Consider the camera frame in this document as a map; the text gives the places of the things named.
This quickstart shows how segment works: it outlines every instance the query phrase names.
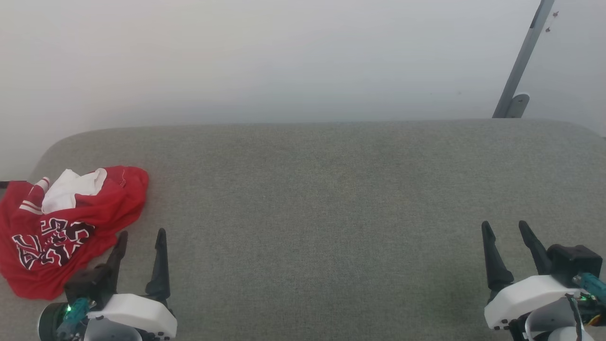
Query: gray fabric surface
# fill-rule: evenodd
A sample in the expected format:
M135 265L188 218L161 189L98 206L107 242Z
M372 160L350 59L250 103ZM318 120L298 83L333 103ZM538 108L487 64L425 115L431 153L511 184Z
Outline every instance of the gray fabric surface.
M518 280L536 274L520 219L606 255L606 141L567 123L102 130L30 181L117 164L150 175L119 290L143 293L166 228L178 341L510 340L484 322L483 220ZM0 295L6 339L34 340L47 303Z

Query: black cable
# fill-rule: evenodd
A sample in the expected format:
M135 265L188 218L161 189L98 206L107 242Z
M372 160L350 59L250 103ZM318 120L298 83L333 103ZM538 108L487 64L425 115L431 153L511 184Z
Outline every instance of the black cable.
M570 309L574 312L574 321L576 322L576 341L582 341L583 339L583 323L581 322L581 313L579 307L576 305L576 300L572 295L566 295L568 302L570 302Z

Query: white wall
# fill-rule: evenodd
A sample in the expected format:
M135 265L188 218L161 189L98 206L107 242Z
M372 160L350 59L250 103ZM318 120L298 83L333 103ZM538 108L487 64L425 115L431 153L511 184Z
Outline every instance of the white wall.
M556 0L553 12L518 85L530 95L522 117L574 122L606 136L606 1Z
M538 4L0 0L0 180L103 127L491 117Z

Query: gray metal pole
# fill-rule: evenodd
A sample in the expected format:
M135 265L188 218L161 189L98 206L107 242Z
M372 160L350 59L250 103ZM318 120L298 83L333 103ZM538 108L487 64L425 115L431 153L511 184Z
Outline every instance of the gray metal pole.
M522 43L522 48L518 53L518 58L513 64L509 79L507 80L507 83L505 83L501 99L499 99L499 103L496 105L493 118L507 117L507 110L509 110L513 95L516 93L516 89L518 88L520 79L522 79L524 69L526 69L534 46L536 45L537 40L539 40L539 35L541 34L541 31L543 31L545 21L547 21L547 18L551 13L551 7L553 6L554 1L555 0L541 0L539 8L537 8L532 23L530 24L528 33L526 34L526 38L524 38L524 43Z

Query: robotic arm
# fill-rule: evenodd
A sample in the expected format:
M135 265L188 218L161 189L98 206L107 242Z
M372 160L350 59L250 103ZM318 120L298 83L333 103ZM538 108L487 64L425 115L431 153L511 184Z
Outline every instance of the robotic arm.
M66 303L52 303L38 322L41 341L160 341L177 333L170 297L166 232L158 231L156 260L146 295L118 294L120 261L128 234L122 232L107 262L76 272L64 285Z
M584 325L606 325L606 285L598 279L602 257L582 245L545 250L525 221L519 229L538 275L513 283L492 228L482 224L488 327L509 331L514 341L594 341Z

